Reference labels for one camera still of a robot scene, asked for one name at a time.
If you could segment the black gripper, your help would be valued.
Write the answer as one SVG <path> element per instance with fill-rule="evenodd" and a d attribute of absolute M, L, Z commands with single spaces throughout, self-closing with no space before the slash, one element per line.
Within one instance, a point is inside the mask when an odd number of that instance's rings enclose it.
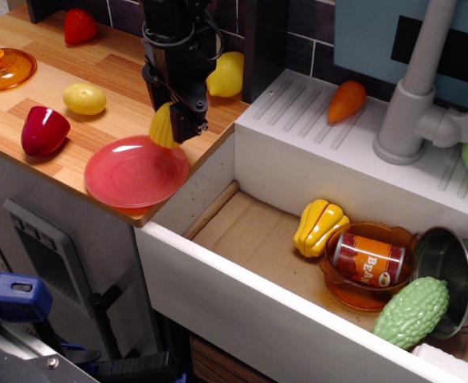
<path fill-rule="evenodd" d="M 207 130 L 206 79 L 216 67 L 215 34 L 192 34 L 169 41 L 156 34 L 143 39 L 142 69 L 151 104 L 157 112 L 170 101 L 173 139 L 182 144 Z"/>

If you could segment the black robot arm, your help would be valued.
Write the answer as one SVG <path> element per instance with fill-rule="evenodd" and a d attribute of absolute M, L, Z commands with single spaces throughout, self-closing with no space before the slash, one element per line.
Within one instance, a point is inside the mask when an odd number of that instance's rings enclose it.
<path fill-rule="evenodd" d="M 207 129 L 206 79 L 223 52 L 208 1 L 141 1 L 142 76 L 155 111 L 171 102 L 171 137 L 179 144 Z"/>

